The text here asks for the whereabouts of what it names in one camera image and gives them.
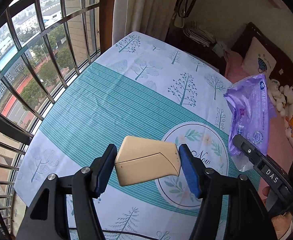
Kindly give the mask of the person's hand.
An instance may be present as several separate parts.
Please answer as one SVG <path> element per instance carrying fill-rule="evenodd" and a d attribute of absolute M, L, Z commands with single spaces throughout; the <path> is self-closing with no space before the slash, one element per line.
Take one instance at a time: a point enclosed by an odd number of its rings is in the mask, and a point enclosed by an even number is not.
<path fill-rule="evenodd" d="M 293 232 L 293 217 L 290 212 L 271 219 L 277 239 L 287 239 Z"/>

